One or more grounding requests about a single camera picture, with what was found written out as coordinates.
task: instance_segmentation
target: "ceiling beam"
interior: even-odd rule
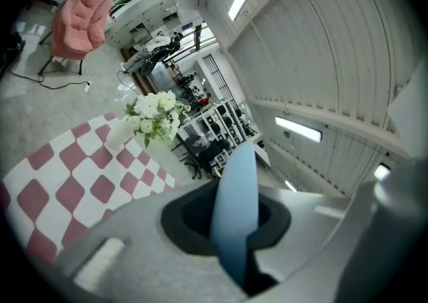
[[[385,147],[387,150],[394,152],[396,155],[399,155],[404,159],[410,158],[404,148],[403,141],[401,141],[397,135],[363,121],[326,110],[300,106],[298,104],[284,104],[282,102],[263,101],[257,99],[253,99],[252,103],[256,106],[282,110],[288,114],[302,116],[304,118],[320,121],[324,124],[329,124],[331,126],[347,130],[348,132],[354,133]]]
[[[321,190],[325,195],[335,196],[335,197],[344,197],[344,195],[338,189],[333,187],[333,185],[331,185],[328,181],[322,178],[318,173],[316,173],[312,169],[309,169],[307,165],[299,161],[295,156],[286,152],[278,145],[275,145],[272,141],[265,140],[265,144],[268,145],[270,148],[272,148],[274,151],[276,151],[283,158],[287,159],[291,163],[295,163],[296,168],[302,171],[305,174],[305,176],[307,176],[310,180],[315,182],[321,188]]]

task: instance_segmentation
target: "ceiling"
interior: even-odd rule
[[[351,195],[409,156],[387,114],[427,38],[406,0],[199,0],[263,132],[272,170],[303,191]],[[318,144],[276,116],[323,133]]]

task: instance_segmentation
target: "white vase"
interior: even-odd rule
[[[112,127],[106,138],[106,146],[118,150],[120,145],[124,144],[134,133],[126,122],[128,116],[125,116],[122,120]]]

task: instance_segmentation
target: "table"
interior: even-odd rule
[[[174,180],[138,143],[104,146],[117,121],[101,115],[23,159],[0,185],[0,202],[19,243],[52,263],[63,247],[134,199],[170,191]]]

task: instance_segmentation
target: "shoe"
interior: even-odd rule
[[[124,63],[120,63],[120,69],[125,73],[125,74],[129,74],[129,72],[125,69],[124,67]]]

